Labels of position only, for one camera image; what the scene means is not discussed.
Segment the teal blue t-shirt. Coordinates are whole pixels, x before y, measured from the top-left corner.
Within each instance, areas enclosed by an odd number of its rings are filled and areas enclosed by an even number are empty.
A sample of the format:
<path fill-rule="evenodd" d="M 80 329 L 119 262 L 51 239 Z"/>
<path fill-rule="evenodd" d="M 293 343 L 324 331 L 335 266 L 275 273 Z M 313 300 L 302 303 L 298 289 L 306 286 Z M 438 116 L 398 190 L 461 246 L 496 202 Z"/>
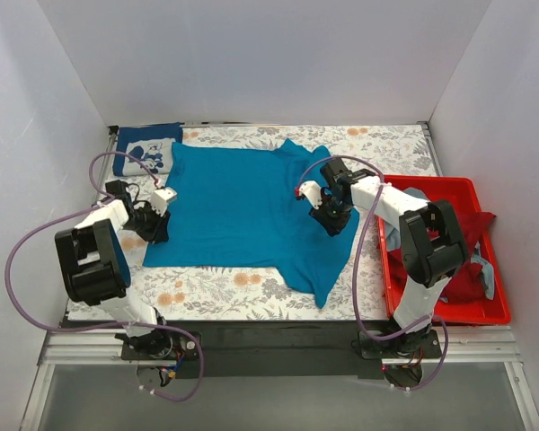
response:
<path fill-rule="evenodd" d="M 274 150 L 173 144 L 166 184 L 178 197 L 169 205 L 169 239 L 148 245 L 145 266 L 274 267 L 288 287 L 324 307 L 349 260 L 359 213 L 330 236 L 294 188 L 301 176 L 323 184 L 307 169 L 329 154 L 291 140 Z"/>

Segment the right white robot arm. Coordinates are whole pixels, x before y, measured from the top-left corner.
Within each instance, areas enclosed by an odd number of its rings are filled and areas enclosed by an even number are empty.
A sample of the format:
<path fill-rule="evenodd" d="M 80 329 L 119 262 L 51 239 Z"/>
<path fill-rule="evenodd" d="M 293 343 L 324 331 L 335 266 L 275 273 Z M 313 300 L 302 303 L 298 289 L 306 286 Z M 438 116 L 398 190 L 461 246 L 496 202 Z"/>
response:
<path fill-rule="evenodd" d="M 392 315 L 398 329 L 388 335 L 374 335 L 366 328 L 361 332 L 374 341 L 388 341 L 397 356 L 406 357 L 419 349 L 419 331 L 430 326 L 439 297 L 470 253 L 448 201 L 410 196 L 387 182 L 372 163 L 353 172 L 345 165 L 347 159 L 334 155 L 315 162 L 326 186 L 302 177 L 295 196 L 308 200 L 311 217 L 330 236 L 346 227 L 355 207 L 367 211 L 368 222 L 379 217 L 398 232 L 407 273 L 401 301 Z"/>

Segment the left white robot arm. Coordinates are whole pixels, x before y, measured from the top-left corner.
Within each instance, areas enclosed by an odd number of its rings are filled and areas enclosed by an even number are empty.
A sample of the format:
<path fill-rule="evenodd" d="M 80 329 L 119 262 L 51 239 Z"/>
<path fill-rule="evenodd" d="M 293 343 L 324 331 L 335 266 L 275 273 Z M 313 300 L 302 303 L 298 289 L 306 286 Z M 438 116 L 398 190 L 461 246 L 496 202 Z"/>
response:
<path fill-rule="evenodd" d="M 130 291 L 131 274 L 119 242 L 121 230 L 136 233 L 147 244 L 169 240 L 169 204 L 177 193 L 155 189 L 148 200 L 131 197 L 130 185 L 113 180 L 104 185 L 106 198 L 80 224 L 56 233 L 55 245 L 69 298 L 105 311 L 124 323 L 119 339 L 162 359 L 172 352 L 173 338 L 159 327 L 164 318 Z"/>

